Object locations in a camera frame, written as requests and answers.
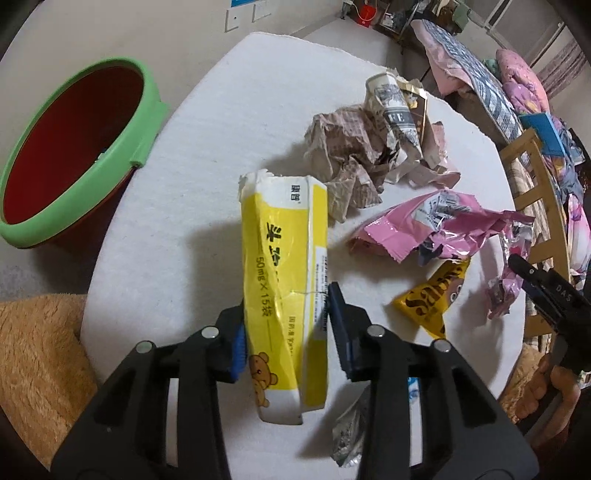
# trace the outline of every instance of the blue book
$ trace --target blue book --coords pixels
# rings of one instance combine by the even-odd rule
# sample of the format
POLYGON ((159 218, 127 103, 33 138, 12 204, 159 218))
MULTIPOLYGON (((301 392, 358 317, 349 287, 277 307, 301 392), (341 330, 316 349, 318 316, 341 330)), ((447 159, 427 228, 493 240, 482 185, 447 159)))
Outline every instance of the blue book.
POLYGON ((566 150, 549 112, 520 115, 519 120, 524 128, 533 128, 542 140, 542 155, 566 157, 566 150))

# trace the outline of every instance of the yellow packaging bag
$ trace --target yellow packaging bag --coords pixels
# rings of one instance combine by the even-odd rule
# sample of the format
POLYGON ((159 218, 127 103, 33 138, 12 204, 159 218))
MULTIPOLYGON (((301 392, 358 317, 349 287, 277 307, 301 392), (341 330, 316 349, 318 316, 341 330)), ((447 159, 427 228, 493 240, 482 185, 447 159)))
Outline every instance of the yellow packaging bag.
POLYGON ((248 364, 263 421, 301 424, 327 389, 327 195, 313 177, 241 178, 248 364))
POLYGON ((443 314, 460 294, 470 259, 445 261, 427 283, 400 295, 392 303, 434 338, 445 338, 443 314))

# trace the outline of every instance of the human hand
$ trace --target human hand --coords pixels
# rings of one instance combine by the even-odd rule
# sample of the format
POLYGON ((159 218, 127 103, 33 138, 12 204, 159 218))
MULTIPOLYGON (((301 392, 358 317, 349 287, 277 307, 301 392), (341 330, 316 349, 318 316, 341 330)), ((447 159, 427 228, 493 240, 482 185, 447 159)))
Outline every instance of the human hand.
MULTIPOLYGON (((538 409, 538 401, 546 394, 548 381, 544 374, 550 367, 550 354, 546 354, 540 360, 538 369, 529 383, 525 386, 523 396, 517 402, 515 414, 520 420, 531 415, 538 409)), ((563 367, 554 367, 550 374, 552 385, 562 393, 562 403, 554 412, 554 415, 545 426, 544 430, 532 442, 532 446, 537 447, 547 442, 551 438, 562 432, 568 425, 574 408, 579 401, 581 390, 577 384, 577 378, 574 373, 563 367)))

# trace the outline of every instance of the crumpled newspaper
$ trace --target crumpled newspaper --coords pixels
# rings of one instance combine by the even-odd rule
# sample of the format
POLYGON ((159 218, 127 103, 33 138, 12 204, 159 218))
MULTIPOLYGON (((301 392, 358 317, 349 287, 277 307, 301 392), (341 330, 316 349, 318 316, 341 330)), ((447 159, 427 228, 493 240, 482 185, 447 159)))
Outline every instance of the crumpled newspaper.
POLYGON ((305 138, 304 159, 326 184, 329 215, 341 223, 349 205, 382 203, 386 175, 394 172, 400 179, 423 156, 413 117, 390 72, 367 80, 363 106, 315 115, 305 138), (399 155, 401 147, 405 155, 399 155))
POLYGON ((342 223, 349 205, 382 203, 379 194, 397 151, 386 148, 370 113, 355 105, 315 115, 306 141, 304 159, 326 185, 332 218, 342 223))
POLYGON ((445 129, 441 122, 431 123, 427 117, 423 139, 424 158, 420 164, 408 172, 411 184, 423 187, 435 183, 449 189, 460 181, 460 172, 447 157, 445 129))

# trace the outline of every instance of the round table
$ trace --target round table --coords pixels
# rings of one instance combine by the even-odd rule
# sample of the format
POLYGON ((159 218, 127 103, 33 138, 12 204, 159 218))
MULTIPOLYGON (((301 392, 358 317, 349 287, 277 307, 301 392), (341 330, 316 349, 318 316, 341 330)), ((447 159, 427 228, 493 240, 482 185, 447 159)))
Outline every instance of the round table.
MULTIPOLYGON (((183 341, 241 301, 239 176, 259 168, 306 174, 304 133, 312 116, 363 102, 365 80, 383 69, 334 48, 256 33, 194 88, 164 127, 146 167, 132 178, 96 264, 82 342, 100 380, 138 341, 183 341)), ((512 209, 493 143, 442 100, 430 96, 428 114, 443 122, 449 157, 462 172, 456 190, 475 194, 484 208, 512 209)), ((390 302, 428 278, 438 262, 419 268, 416 258, 399 265, 387 257, 351 254, 345 240, 379 212, 432 190, 413 189, 404 180, 387 184, 382 205, 350 212, 344 224, 329 229, 329 281, 337 280, 347 302, 364 307, 374 323, 423 344, 431 337, 390 302)), ((445 314, 448 338, 495 396, 521 351, 525 316, 522 294, 510 314, 486 319, 483 291, 502 262, 498 239, 492 238, 474 256, 462 294, 445 314)), ((219 384, 232 477, 354 478, 354 470, 339 469, 329 458, 331 429, 362 388, 340 370, 330 331, 327 403, 304 414, 301 426, 260 421, 248 374, 235 385, 219 384)), ((172 462, 174 395, 171 389, 172 462)))

